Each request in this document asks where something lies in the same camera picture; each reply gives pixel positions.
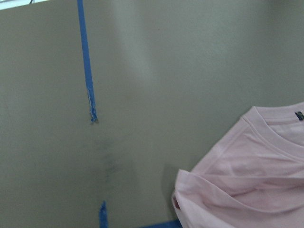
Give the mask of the pink Snoopy t-shirt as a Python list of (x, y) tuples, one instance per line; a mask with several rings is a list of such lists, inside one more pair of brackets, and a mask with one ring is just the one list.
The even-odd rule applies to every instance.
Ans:
[(172, 195), (184, 228), (304, 225), (304, 105), (252, 107)]

